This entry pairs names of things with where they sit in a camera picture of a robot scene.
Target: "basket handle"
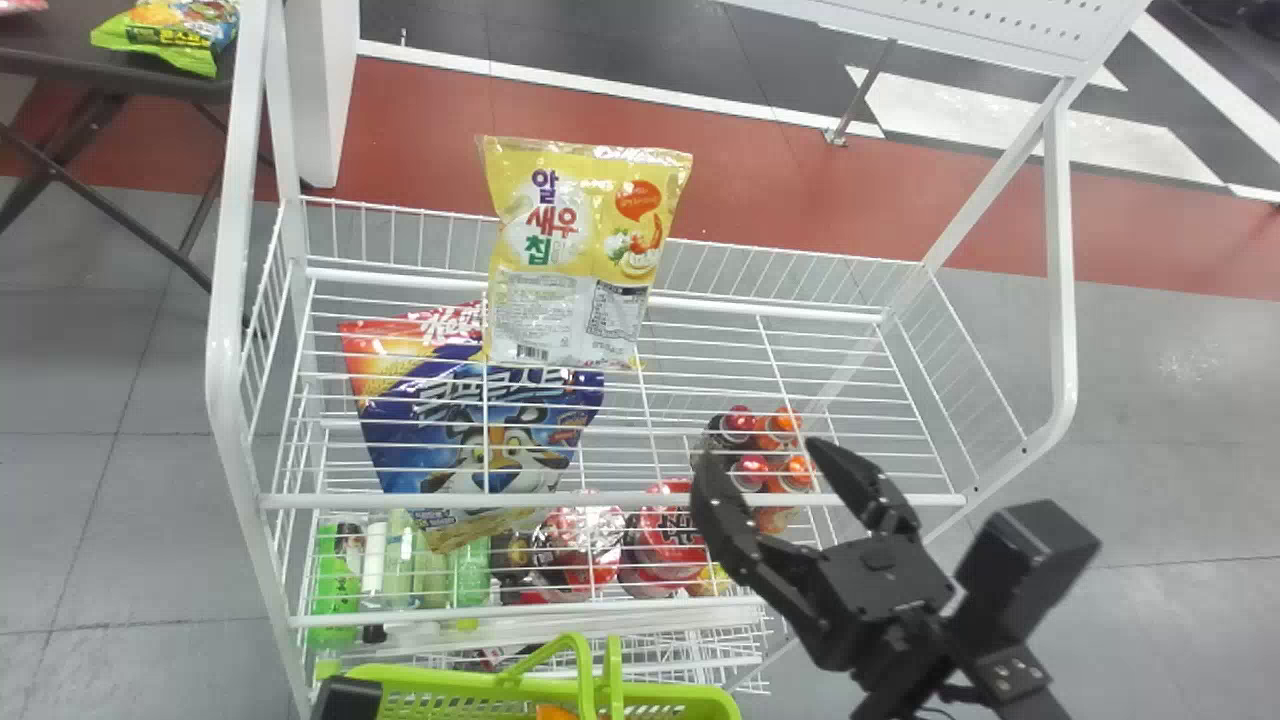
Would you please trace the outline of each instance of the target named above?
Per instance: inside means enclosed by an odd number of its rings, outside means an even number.
[[[617,642],[617,638],[609,637],[611,652],[614,642]],[[511,667],[507,667],[502,673],[498,673],[494,678],[494,684],[498,687],[518,687],[525,673],[532,670],[543,662],[547,662],[547,660],[562,650],[572,650],[573,657],[577,661],[577,716],[595,717],[595,683],[591,678],[591,648],[586,644],[586,637],[584,637],[582,633],[564,633],[554,641],[544,644],[534,651],[534,653],[529,657],[521,660]],[[605,662],[608,662],[608,655],[605,656]],[[621,700],[618,702],[618,707],[621,710]]]
[[[599,689],[608,696],[609,717],[622,720],[622,641],[618,635],[609,635],[604,650],[604,676],[600,678]]]

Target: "green shopping basket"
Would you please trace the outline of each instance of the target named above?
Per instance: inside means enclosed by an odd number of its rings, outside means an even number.
[[[572,650],[577,679],[525,676],[562,650]],[[575,712],[579,720],[741,720],[733,698],[716,687],[622,680],[622,643],[609,635],[604,673],[591,673],[591,651],[580,633],[544,644],[500,673],[430,670],[370,664],[328,678],[312,720],[532,720],[539,705]]]

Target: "red floor stripe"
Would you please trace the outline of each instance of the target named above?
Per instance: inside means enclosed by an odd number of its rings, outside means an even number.
[[[17,124],[33,133],[60,104],[65,91],[42,88]],[[489,132],[692,152],[680,237],[900,259],[923,256],[992,163],[872,138],[840,150],[806,128],[366,58],[332,193],[490,213],[475,150]],[[97,184],[201,192],[220,151],[189,108],[138,99],[76,170]],[[19,167],[0,155],[0,172]],[[1280,213],[1267,204],[1084,172],[1073,188],[1080,279],[1280,300]],[[1043,274],[1041,218],[1041,172],[1025,167],[948,265]]]

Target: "dark table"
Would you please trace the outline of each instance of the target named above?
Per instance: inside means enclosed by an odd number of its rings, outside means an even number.
[[[218,77],[204,78],[178,70],[160,58],[90,44],[91,29],[133,5],[133,0],[50,0],[47,10],[0,17],[0,72],[84,88],[76,108],[49,137],[28,141],[0,123],[0,140],[17,147],[33,167],[32,174],[23,178],[0,206],[0,234],[51,182],[61,182],[182,268],[207,291],[209,277],[187,255],[218,196],[220,169],[211,178],[196,215],[177,246],[163,241],[67,170],[76,155],[92,142],[93,135],[106,127],[133,95],[188,101],[225,132],[223,122],[205,105],[223,105],[230,99],[233,46],[219,55]]]

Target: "metal bracket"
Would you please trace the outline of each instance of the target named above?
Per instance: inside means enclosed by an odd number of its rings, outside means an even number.
[[[879,77],[881,69],[884,67],[884,60],[888,59],[888,54],[893,51],[897,45],[897,38],[890,37],[884,40],[884,47],[881,49],[879,56],[876,58],[876,63],[872,69],[867,72],[867,77],[858,86],[858,92],[854,94],[854,100],[849,104],[849,109],[845,114],[840,117],[840,122],[836,127],[831,129],[822,131],[822,136],[827,138],[827,142],[836,145],[838,147],[845,147],[849,141],[845,140],[845,133],[849,131],[849,123],[854,122],[854,110],[867,99],[867,94],[870,92],[872,85],[876,83],[876,78]]]

